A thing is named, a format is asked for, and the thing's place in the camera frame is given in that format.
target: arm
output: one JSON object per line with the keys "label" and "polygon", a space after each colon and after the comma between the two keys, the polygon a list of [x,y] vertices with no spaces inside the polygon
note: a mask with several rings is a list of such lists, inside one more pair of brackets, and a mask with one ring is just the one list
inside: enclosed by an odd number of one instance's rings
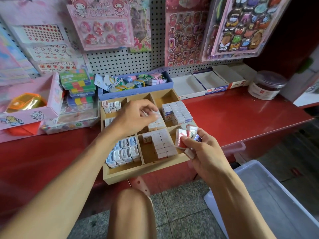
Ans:
{"label": "arm", "polygon": [[276,238],[217,140],[200,128],[197,133],[202,143],[187,137],[182,140],[196,151],[197,156],[192,160],[194,168],[211,188],[229,238]]}
{"label": "arm", "polygon": [[158,109],[148,100],[129,102],[112,124],[4,227],[0,238],[67,238],[115,143],[154,122],[157,116],[151,110]]}

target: wooden tray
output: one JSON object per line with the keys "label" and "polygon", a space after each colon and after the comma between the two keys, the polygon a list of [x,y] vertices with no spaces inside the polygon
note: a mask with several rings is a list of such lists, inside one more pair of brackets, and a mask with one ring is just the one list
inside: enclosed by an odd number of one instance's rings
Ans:
{"label": "wooden tray", "polygon": [[[123,107],[130,100],[141,99],[150,100],[159,108],[160,111],[162,110],[162,104],[180,101],[178,95],[173,89],[159,90],[150,93],[115,98],[108,101],[121,101],[121,105]],[[117,112],[105,113],[104,109],[101,106],[101,130],[104,129],[104,120],[106,118],[115,117],[116,115]],[[166,122],[165,125],[167,131],[171,135],[173,142],[175,143],[176,129],[181,128],[181,125],[173,126],[173,123],[171,121]],[[143,143],[142,134],[145,132],[147,132],[147,128],[144,128],[136,134],[132,134],[138,138],[138,150],[141,156],[141,160],[139,162],[132,162],[114,169],[109,168],[109,166],[107,166],[105,163],[103,164],[103,179],[107,184],[111,185],[125,179],[137,177],[189,160],[189,158],[184,154],[184,150],[181,149],[177,149],[178,155],[164,159],[158,159],[153,144]]]}

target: white pegboard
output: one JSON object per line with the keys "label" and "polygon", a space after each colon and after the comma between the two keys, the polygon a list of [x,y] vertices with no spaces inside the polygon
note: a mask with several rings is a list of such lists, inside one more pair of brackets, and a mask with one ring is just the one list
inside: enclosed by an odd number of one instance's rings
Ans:
{"label": "white pegboard", "polygon": [[[152,51],[130,53],[127,48],[116,50],[103,50],[87,52],[87,57],[93,73],[100,75],[110,74],[114,76],[146,72],[157,67],[164,66],[165,56],[165,0],[150,0],[150,15],[151,15],[151,39]],[[12,40],[19,47],[18,42],[5,26],[0,18],[0,28],[4,28]],[[69,27],[67,35],[77,37],[73,27]],[[240,60],[224,60],[212,61],[199,65],[183,66],[172,68],[168,71],[169,74],[187,73],[194,70],[205,69],[213,65],[229,64],[242,62]]]}

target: plastic jar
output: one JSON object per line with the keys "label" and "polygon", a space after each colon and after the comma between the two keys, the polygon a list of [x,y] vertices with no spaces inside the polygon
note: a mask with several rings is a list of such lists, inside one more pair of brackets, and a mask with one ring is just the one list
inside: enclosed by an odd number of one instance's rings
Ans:
{"label": "plastic jar", "polygon": [[287,84],[284,76],[272,71],[262,70],[257,72],[255,79],[248,87],[248,92],[253,97],[261,100],[272,100]]}

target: tile floor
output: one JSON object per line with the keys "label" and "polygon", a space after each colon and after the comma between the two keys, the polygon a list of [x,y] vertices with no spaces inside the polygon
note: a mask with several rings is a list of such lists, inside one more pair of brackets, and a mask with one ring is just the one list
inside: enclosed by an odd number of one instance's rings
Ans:
{"label": "tile floor", "polygon": [[[287,137],[258,160],[294,197],[319,220],[319,175],[309,168],[302,155],[312,155],[307,146],[294,144]],[[202,180],[193,181],[151,196],[159,239],[226,238],[204,202],[209,191]],[[68,239],[104,239],[107,235],[109,211],[77,221]]]}

